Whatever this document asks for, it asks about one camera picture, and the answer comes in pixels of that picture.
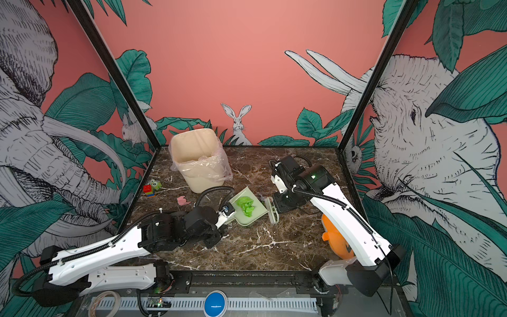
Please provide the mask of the light green hand brush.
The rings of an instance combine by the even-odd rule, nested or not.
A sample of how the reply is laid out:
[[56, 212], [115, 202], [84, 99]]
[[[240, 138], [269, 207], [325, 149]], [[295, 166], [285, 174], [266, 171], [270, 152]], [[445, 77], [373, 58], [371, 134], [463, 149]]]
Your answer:
[[264, 199], [264, 205], [267, 210], [269, 221], [272, 225], [276, 225], [279, 222], [279, 214], [274, 204], [272, 197], [266, 197]]

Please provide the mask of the light green plastic dustpan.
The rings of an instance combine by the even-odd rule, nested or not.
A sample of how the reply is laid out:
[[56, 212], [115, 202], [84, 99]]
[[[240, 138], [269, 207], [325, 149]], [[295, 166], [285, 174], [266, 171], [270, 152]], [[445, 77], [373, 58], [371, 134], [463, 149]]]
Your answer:
[[229, 202], [235, 209], [234, 219], [243, 227], [251, 225], [253, 222], [267, 214], [266, 207], [260, 202], [249, 187], [245, 187]]

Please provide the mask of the clear plastic bin liner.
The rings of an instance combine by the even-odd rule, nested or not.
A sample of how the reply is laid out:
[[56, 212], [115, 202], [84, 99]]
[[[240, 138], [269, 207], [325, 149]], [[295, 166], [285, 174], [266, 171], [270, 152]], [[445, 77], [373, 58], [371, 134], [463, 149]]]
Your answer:
[[227, 156], [218, 143], [172, 145], [170, 153], [172, 169], [186, 180], [219, 183], [231, 178]]

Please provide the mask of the cream plastic trash bin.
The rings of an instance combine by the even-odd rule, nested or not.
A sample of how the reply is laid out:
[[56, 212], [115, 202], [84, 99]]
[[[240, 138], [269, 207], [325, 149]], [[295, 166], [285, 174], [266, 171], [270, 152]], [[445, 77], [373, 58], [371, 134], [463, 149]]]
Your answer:
[[222, 147], [212, 129], [194, 129], [174, 136], [170, 154], [172, 170], [183, 176], [192, 192], [200, 194], [224, 184]]

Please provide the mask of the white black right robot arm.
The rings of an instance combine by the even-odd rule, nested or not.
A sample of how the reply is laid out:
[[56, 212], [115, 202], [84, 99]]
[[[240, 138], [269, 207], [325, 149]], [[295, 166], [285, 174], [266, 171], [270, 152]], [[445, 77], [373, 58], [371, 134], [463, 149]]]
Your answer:
[[330, 260], [318, 275], [326, 285], [352, 285], [372, 297], [405, 256], [405, 248], [392, 244], [375, 231], [345, 197], [335, 178], [322, 165], [305, 168], [292, 156], [270, 161], [273, 195], [278, 212], [292, 211], [307, 203], [317, 207], [342, 235], [354, 256]]

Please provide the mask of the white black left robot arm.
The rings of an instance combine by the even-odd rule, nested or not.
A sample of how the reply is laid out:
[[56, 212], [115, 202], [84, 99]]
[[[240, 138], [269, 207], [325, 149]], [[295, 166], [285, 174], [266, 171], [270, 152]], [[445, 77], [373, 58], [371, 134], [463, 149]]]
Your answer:
[[142, 216], [112, 238], [88, 246], [64, 250], [57, 246], [43, 251], [40, 266], [14, 282], [11, 292], [30, 297], [40, 306], [60, 306], [100, 290], [154, 288], [164, 293], [173, 277], [163, 261], [146, 269], [119, 267], [119, 262], [158, 252], [173, 251], [190, 242], [215, 246], [222, 226], [234, 215], [229, 203], [234, 188], [215, 186], [202, 192], [186, 213], [162, 209]]

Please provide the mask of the small pink paper scrap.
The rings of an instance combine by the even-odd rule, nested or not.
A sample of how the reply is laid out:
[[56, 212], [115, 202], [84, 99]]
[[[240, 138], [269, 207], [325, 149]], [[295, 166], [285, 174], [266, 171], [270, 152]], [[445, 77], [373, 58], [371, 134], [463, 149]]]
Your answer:
[[190, 205], [191, 202], [187, 201], [185, 196], [180, 196], [177, 198], [177, 203], [179, 206], [187, 206]]

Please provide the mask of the green paper scrap middle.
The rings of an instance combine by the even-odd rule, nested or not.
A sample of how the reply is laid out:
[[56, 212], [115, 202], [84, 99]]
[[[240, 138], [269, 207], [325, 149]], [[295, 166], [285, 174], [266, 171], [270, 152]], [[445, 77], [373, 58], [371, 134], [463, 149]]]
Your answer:
[[251, 217], [255, 210], [253, 202], [254, 200], [248, 196], [242, 196], [236, 200], [237, 206], [239, 206], [246, 217]]

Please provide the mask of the colourful toy block frog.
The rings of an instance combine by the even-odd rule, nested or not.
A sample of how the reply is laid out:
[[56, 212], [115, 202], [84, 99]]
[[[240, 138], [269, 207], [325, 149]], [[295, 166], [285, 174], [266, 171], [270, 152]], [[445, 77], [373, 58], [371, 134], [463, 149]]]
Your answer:
[[153, 197], [155, 196], [155, 192], [160, 190], [161, 188], [162, 188], [161, 182], [152, 179], [147, 183], [147, 185], [143, 187], [143, 193], [146, 195], [146, 197]]

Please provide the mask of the orange plush fish toy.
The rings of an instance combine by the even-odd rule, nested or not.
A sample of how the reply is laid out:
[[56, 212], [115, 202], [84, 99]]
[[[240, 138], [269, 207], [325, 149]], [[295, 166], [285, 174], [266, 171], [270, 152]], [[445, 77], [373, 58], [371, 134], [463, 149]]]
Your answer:
[[322, 240], [329, 243], [332, 251], [341, 259], [347, 260], [355, 257], [349, 243], [325, 215], [322, 215], [322, 224], [325, 230]]

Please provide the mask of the blue round button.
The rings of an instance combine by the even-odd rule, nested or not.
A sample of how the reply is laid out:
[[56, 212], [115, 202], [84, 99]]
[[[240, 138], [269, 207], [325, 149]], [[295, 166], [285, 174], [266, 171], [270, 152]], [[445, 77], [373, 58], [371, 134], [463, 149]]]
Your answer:
[[219, 290], [207, 295], [203, 312], [206, 317], [223, 317], [228, 309], [227, 296]]

